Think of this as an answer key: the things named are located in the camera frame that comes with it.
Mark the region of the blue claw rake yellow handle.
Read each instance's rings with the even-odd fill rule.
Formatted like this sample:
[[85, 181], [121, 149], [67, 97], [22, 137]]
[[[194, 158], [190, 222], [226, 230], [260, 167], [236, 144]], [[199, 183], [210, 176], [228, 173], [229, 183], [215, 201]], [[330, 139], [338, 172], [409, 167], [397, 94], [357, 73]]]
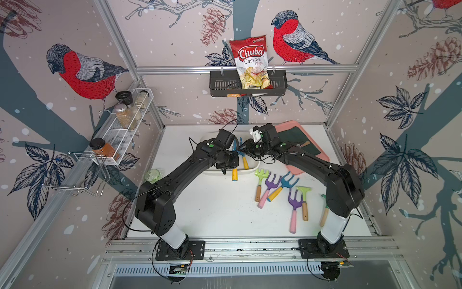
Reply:
[[240, 148], [240, 146], [243, 145], [243, 144], [244, 144], [243, 139], [240, 137], [239, 138], [239, 146], [238, 146], [238, 154], [240, 156], [242, 156], [242, 158], [243, 158], [243, 166], [244, 166], [245, 170], [248, 170], [250, 168], [249, 164], [248, 164], [248, 161], [246, 159], [245, 154], [243, 153], [243, 151]]

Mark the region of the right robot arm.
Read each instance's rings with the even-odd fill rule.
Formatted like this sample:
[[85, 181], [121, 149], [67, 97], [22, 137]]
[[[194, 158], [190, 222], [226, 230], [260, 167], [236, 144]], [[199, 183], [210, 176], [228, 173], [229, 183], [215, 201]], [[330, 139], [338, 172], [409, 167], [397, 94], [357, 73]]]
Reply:
[[365, 197], [356, 170], [321, 160], [290, 142], [259, 142], [247, 140], [239, 150], [253, 158], [269, 156], [283, 164], [294, 166], [320, 181], [326, 187], [326, 202], [330, 210], [326, 224], [317, 235], [319, 251], [332, 251], [343, 239], [351, 212]]

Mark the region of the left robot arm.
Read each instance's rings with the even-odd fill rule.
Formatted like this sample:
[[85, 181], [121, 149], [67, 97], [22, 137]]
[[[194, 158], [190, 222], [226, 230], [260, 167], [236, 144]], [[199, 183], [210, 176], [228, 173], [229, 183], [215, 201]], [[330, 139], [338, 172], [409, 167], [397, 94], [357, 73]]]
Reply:
[[176, 224], [174, 202], [204, 171], [217, 166], [221, 171], [238, 166], [238, 153], [231, 151], [235, 138], [222, 142], [212, 138], [199, 143], [174, 171], [154, 184], [145, 182], [136, 200], [135, 217], [180, 255], [187, 250], [189, 237]]

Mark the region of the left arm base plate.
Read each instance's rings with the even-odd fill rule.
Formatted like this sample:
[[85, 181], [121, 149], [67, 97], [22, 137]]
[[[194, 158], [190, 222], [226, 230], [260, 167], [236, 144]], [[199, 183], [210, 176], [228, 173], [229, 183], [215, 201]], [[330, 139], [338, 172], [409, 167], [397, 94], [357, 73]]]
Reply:
[[156, 261], [195, 261], [203, 260], [205, 252], [205, 241], [191, 241], [186, 237], [184, 243], [178, 248], [173, 249], [164, 240], [160, 240], [155, 249]]

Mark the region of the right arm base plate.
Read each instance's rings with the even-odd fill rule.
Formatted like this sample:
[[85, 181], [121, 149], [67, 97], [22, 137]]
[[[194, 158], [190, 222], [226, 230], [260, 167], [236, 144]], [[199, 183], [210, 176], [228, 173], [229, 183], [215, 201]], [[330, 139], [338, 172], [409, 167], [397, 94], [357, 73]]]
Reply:
[[298, 240], [298, 250], [302, 259], [349, 259], [350, 253], [343, 238], [337, 243], [330, 244], [322, 237]]

